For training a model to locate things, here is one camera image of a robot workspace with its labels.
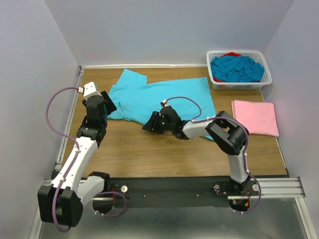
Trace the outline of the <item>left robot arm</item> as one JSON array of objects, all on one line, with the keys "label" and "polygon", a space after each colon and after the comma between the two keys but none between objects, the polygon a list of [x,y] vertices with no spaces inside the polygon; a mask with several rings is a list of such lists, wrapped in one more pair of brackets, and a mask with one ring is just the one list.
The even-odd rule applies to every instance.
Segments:
[{"label": "left robot arm", "polygon": [[63,233],[78,225],[83,208],[91,199],[96,195],[107,196],[112,191],[107,173],[92,172],[83,184],[80,180],[106,135],[108,115],[117,108],[106,91],[89,93],[78,88],[78,92],[83,93],[86,115],[76,137],[67,136],[74,147],[55,179],[37,192],[41,220],[55,224]]}]

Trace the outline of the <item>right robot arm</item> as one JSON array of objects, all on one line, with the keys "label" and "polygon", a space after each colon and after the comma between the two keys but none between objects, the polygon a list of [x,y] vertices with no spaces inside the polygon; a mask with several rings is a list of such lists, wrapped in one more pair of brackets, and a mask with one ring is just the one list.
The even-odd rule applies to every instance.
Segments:
[{"label": "right robot arm", "polygon": [[142,127],[148,132],[163,134],[171,132],[177,139],[210,136],[227,155],[230,166],[229,189],[235,195],[247,190],[250,180],[246,160],[249,132],[225,111],[202,120],[182,120],[177,112],[166,106],[160,112],[153,112]]}]

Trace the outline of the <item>light blue t shirt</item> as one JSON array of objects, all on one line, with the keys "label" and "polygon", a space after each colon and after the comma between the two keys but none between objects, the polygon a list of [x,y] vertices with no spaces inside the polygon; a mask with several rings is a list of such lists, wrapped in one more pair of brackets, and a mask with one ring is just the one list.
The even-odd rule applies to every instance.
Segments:
[{"label": "light blue t shirt", "polygon": [[199,119],[216,115],[206,77],[149,84],[147,76],[125,69],[109,91],[109,97],[117,110],[108,118],[135,121],[144,125],[152,112],[160,111],[160,102],[176,96],[194,100],[202,110]]}]

